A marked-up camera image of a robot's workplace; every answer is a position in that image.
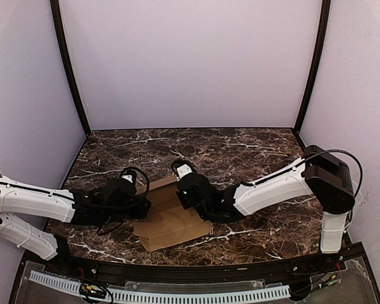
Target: table top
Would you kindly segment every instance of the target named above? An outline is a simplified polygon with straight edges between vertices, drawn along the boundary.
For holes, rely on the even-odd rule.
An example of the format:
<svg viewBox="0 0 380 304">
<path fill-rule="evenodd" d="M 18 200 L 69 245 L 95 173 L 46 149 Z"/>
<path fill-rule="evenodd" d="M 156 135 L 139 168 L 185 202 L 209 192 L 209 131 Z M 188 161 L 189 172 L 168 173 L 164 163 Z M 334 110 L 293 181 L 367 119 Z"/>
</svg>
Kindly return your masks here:
<svg viewBox="0 0 380 304">
<path fill-rule="evenodd" d="M 128 166 L 151 181 L 170 175 L 177 158 L 191 161 L 219 189 L 253 181 L 302 155 L 289 129 L 149 129 L 93 132 L 65 188 L 90 190 Z M 132 222 L 105 236 L 97 228 L 49 220 L 46 232 L 68 239 L 73 255 L 143 265 L 233 265 L 318 252 L 322 207 L 313 196 L 285 201 L 232 224 L 214 224 L 209 235 L 153 252 L 133 235 Z"/>
</svg>

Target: white perforated rail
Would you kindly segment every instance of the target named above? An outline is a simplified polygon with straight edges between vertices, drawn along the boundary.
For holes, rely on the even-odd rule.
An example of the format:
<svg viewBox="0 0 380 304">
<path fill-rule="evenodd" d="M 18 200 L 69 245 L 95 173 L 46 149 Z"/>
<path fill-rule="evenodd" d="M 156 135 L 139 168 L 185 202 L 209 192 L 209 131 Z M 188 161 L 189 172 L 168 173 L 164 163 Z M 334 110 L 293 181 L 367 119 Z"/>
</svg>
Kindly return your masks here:
<svg viewBox="0 0 380 304">
<path fill-rule="evenodd" d="M 31 271 L 30 281 L 67 293 L 74 296 L 79 295 L 80 282 L 77 280 L 63 279 L 54 275 Z M 114 296 L 114 303 L 128 304 L 247 304 L 263 301 L 289 298 L 289 286 L 280 286 L 236 293 L 212 293 L 212 294 L 163 294 L 142 293 L 126 291 L 117 288 L 109 288 Z M 110 302 L 110 296 L 104 300 Z"/>
</svg>

